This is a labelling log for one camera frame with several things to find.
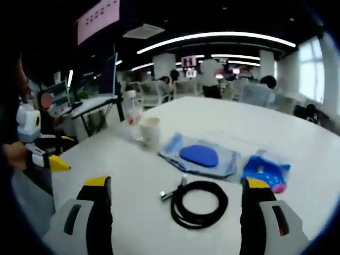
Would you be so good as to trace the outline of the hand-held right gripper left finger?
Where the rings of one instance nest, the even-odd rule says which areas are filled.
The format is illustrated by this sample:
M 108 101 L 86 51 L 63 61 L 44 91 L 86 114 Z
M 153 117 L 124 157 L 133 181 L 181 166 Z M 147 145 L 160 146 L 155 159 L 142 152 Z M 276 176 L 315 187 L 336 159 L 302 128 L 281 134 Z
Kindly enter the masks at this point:
M 87 180 L 50 220 L 53 254 L 113 254 L 111 205 L 111 178 Z

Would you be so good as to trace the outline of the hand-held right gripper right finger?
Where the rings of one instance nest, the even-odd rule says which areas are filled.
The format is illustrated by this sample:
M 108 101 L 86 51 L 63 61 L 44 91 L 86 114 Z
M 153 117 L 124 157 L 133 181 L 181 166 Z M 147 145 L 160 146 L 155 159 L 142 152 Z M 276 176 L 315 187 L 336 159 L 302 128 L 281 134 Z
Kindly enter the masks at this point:
M 310 243 L 301 218 L 255 178 L 242 180 L 240 224 L 240 254 L 300 254 Z

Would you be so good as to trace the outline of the person's left hand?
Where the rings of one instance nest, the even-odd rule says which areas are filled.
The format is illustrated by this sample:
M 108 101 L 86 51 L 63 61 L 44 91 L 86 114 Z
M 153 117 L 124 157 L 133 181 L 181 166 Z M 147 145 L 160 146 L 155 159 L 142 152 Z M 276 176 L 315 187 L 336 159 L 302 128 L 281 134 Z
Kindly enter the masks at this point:
M 20 171 L 25 171 L 27 169 L 27 150 L 22 142 L 17 141 L 12 144 L 5 143 L 2 145 L 2 148 L 11 167 Z

